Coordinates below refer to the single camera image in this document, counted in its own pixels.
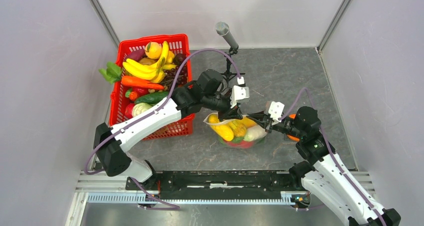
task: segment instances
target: tripod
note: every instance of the tripod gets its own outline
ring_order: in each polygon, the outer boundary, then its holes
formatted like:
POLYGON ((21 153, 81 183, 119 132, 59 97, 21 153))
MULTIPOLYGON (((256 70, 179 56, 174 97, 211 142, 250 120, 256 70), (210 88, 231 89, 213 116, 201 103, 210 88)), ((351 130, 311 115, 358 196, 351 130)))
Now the tripod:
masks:
MULTIPOLYGON (((237 54, 237 50, 238 49, 239 49, 238 47, 237 47, 237 49, 233 49, 232 47, 230 47, 229 50, 228 50, 228 55, 231 57, 232 55, 237 54)), ((224 73, 221 73, 221 75, 223 75, 223 77, 224 77, 224 79, 226 81, 226 84, 229 85, 229 82, 232 79, 234 79, 234 77, 237 76, 237 74, 236 73, 232 73, 230 71, 231 61, 229 59, 227 59, 226 62, 227 62, 226 63, 226 71, 224 73)))

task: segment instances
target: gray marble tabletop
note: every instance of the gray marble tabletop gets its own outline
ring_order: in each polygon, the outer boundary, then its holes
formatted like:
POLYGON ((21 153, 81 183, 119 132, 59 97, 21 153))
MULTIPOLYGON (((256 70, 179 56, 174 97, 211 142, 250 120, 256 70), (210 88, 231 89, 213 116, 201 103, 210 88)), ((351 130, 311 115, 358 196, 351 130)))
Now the gray marble tabletop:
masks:
MULTIPOLYGON (((302 87, 311 90, 318 117, 341 159, 348 168, 355 163, 348 147, 340 116, 336 110, 324 69, 313 48, 241 49, 234 60, 250 88, 249 103, 242 104, 243 113, 264 110, 267 101, 280 101, 286 110, 302 87)), ((193 79, 210 68, 226 69, 226 60, 216 52, 196 55, 191 60, 193 79)), ((304 94, 295 109, 309 105, 304 94)), ((141 141, 130 153, 147 159, 156 170, 287 170, 303 161, 295 143, 273 132, 266 143, 250 149, 224 147, 203 119, 212 111, 203 109, 193 121, 193 134, 166 139, 141 141)))

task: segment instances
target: microphone grille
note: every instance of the microphone grille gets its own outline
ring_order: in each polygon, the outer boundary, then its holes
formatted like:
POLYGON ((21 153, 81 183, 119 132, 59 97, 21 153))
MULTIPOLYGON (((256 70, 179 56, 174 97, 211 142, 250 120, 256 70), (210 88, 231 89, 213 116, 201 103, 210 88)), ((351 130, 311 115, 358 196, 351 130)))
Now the microphone grille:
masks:
POLYGON ((223 36, 230 31, 230 28, 228 27, 227 23, 220 21, 215 25, 215 30, 218 35, 223 36))

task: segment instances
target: bunch of bananas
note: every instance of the bunch of bananas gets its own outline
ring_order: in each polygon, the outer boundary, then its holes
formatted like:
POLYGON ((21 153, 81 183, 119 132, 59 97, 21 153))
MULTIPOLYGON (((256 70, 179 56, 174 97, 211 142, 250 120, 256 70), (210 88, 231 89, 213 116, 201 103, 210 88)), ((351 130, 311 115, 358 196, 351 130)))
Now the bunch of bananas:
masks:
POLYGON ((166 75, 164 70, 171 70, 176 67, 174 64, 167 64, 169 62, 169 54, 172 54, 170 45, 164 41, 162 51, 156 63, 143 65, 128 58, 122 65, 128 73, 135 77, 149 80, 152 83, 160 83, 166 75))

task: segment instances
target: plastic basket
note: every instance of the plastic basket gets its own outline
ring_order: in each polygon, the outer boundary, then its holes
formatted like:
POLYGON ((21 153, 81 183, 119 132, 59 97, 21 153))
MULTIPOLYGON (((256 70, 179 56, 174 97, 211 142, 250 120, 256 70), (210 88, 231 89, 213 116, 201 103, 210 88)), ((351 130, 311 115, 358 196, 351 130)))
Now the plastic basket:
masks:
MULTIPOLYGON (((122 62, 124 58, 133 50, 144 49, 145 45, 147 45, 150 41, 155 41, 162 45, 164 41, 169 43, 169 48, 175 54, 183 53, 185 55, 189 55, 189 38, 185 34, 177 34, 177 35, 155 35, 142 37, 140 39, 134 40, 125 40, 121 41, 119 44, 118 55, 116 57, 116 64, 122 67, 122 62)), ((190 61, 187 62, 187 71, 188 71, 188 81, 192 80, 192 68, 190 61)), ((129 87, 124 86, 121 82, 116 82, 113 87, 112 94, 110 94, 111 98, 111 107, 110 107, 110 117, 109 117, 109 125, 112 126, 117 123, 121 123, 123 121, 128 120, 125 117, 125 108, 129 105, 130 100, 125 97, 125 92, 129 89, 129 87)), ((193 133, 193 119, 195 118, 194 114, 191 114, 184 119, 181 119, 177 122, 171 123, 155 132, 145 137, 143 140, 151 140, 151 139, 159 139, 159 138, 167 138, 172 136, 180 136, 180 135, 189 135, 193 133)))

